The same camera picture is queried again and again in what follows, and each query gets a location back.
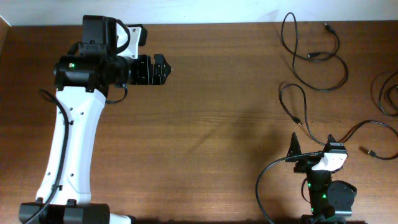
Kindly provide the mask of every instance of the robotic arm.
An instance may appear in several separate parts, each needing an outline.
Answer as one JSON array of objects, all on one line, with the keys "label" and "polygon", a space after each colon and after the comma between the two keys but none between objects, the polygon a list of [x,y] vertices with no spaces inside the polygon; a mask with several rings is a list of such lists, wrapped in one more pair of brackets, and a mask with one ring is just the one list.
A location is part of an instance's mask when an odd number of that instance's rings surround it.
[{"label": "robotic arm", "polygon": [[[155,55],[154,65],[150,56],[138,55],[138,46],[145,45],[146,37],[142,25],[127,27],[111,17],[83,17],[82,41],[73,45],[54,69],[57,100],[68,121],[58,108],[47,170],[35,202],[21,204],[21,222],[134,222],[134,217],[111,214],[107,204],[90,203],[90,165],[96,127],[105,104],[123,100],[128,85],[163,85],[171,72],[163,55]],[[124,88],[124,98],[106,100],[110,85]],[[62,160],[65,122],[69,129],[62,174],[55,195],[50,197]]]}]

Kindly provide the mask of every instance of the white wall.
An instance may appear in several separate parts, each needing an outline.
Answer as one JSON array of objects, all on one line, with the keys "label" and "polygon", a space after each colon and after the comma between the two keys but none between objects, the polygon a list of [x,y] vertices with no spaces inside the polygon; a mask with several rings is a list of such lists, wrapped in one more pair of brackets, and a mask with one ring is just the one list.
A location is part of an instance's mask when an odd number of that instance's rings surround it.
[{"label": "white wall", "polygon": [[13,26],[81,24],[85,14],[127,24],[397,20],[398,0],[0,0]]}]

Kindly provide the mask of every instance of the wooden table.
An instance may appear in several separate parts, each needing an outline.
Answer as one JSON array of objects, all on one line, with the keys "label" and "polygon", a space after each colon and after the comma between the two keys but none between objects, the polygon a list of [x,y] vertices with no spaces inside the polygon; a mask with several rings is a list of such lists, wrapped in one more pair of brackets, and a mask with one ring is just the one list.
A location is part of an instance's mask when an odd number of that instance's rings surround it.
[{"label": "wooden table", "polygon": [[[160,221],[263,220],[254,195],[260,171],[284,157],[292,132],[303,152],[322,150],[278,101],[282,82],[299,83],[292,56],[280,42],[280,23],[147,26],[140,54],[162,53],[174,68],[164,86],[131,86],[127,98],[107,105],[99,120],[91,163],[93,203],[114,213]],[[398,22],[332,22],[349,80],[331,93],[305,87],[312,131],[337,139],[365,119],[398,128],[372,101],[383,72],[398,67]],[[299,23],[300,54],[331,50],[322,23]],[[32,202],[44,176],[55,124],[55,106],[39,88],[55,92],[53,65],[80,40],[81,27],[11,27],[0,63],[0,220],[17,223],[19,205]],[[285,38],[294,46],[293,24]],[[343,76],[332,59],[297,62],[311,84],[330,86]],[[122,90],[112,89],[110,98]],[[288,90],[285,102],[303,118],[303,99]],[[397,152],[389,130],[369,124],[346,143],[349,158],[333,176],[358,188],[351,220],[396,223],[398,163],[380,161]],[[300,195],[304,175],[293,164],[271,169],[261,182],[261,200],[273,218],[310,213]]]}]

